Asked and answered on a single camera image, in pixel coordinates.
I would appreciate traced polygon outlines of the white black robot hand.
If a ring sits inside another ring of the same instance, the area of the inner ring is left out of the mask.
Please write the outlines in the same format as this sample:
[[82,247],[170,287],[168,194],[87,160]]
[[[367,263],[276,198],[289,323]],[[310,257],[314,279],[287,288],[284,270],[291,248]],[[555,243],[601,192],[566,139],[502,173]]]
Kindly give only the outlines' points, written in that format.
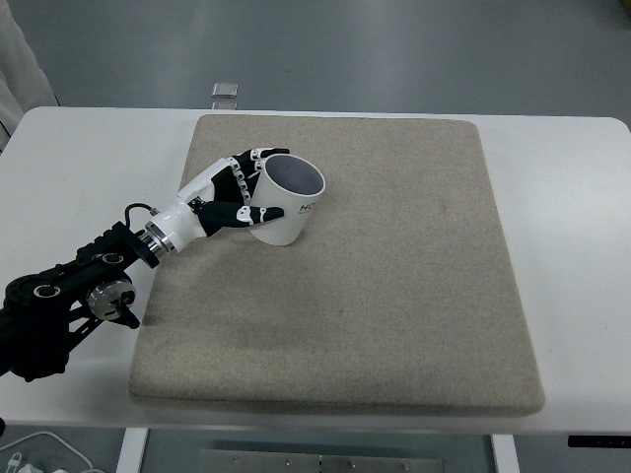
[[154,216],[146,231],[166,252],[180,252],[195,239],[223,228],[249,228],[282,218],[282,208],[257,207],[252,198],[267,159],[288,152],[254,148],[219,159],[186,184],[175,204]]

